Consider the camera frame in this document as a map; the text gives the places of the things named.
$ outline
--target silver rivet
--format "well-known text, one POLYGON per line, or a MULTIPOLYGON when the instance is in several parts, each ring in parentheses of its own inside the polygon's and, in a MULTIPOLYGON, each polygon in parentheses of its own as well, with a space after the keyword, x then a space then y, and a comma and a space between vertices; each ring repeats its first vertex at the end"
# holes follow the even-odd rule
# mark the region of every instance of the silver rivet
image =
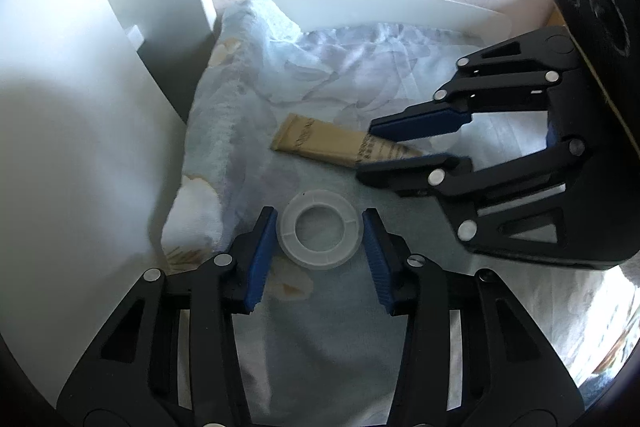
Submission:
POLYGON ((444 181, 444 176, 445 176, 444 170, 435 169, 434 171, 431 171, 431 174, 429 174, 427 181, 429 182, 431 187, 436 187, 444 181))
POLYGON ((406 263, 409 266, 413 266, 414 268, 419 268, 420 266, 424 266, 424 263, 426 262, 427 260, 423 256, 418 254, 413 254, 406 258, 406 263))
POLYGON ((547 82, 557 82, 558 80, 560 80, 560 75, 557 71, 547 71, 545 79, 547 82))
POLYGON ((447 96, 447 91, 445 89, 439 89, 435 93, 433 93, 433 100, 443 100, 447 96))
POLYGON ((498 277, 493 270, 483 268, 478 272, 478 277, 482 282, 494 282, 498 277))
POLYGON ((231 257, 228 253, 219 253, 217 256, 213 258, 213 263, 218 266, 228 266, 233 261, 233 257, 231 257))
POLYGON ((476 237, 476 232, 478 231, 478 225, 476 222, 467 219, 460 223, 458 227, 458 238, 460 241, 471 241, 474 237, 476 237))
POLYGON ((574 156, 582 156, 584 153, 585 146, 582 140, 578 140, 577 138, 572 139, 569 142, 569 152, 574 156))
POLYGON ((147 282, 153 282, 160 279, 161 271, 158 268, 149 268, 143 273, 142 278, 147 282))

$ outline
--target wrinkled cloth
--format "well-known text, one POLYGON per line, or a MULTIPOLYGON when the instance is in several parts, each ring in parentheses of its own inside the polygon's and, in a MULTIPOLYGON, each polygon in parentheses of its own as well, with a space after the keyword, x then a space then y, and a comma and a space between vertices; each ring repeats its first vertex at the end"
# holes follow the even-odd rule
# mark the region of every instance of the wrinkled cloth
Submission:
MULTIPOLYGON (((389 232, 446 270, 495 270, 582 383, 638 308, 636 288, 618 268, 583 271, 469 254, 435 200, 400 199, 360 185, 353 170, 269 149, 290 112, 366 130, 373 118, 431 100, 455 73, 456 59, 481 46, 455 32, 395 24, 303 34, 271 0, 228 9, 190 113, 182 187, 162 235, 169 262, 193 268, 250 229, 263 205, 283 211, 299 192, 332 190, 358 211, 376 207, 389 232)), ((412 145, 468 155, 483 168, 544 148, 545 134, 543 112, 484 114, 455 134, 412 145)), ((385 423, 406 318, 390 317, 378 304, 362 248, 328 271, 308 271, 277 253, 261 304, 252 315, 234 316, 234 328, 254 422, 385 423)), ((455 315, 451 335, 460 337, 455 315)), ((450 366, 453 407, 461 386, 457 343, 450 366)))

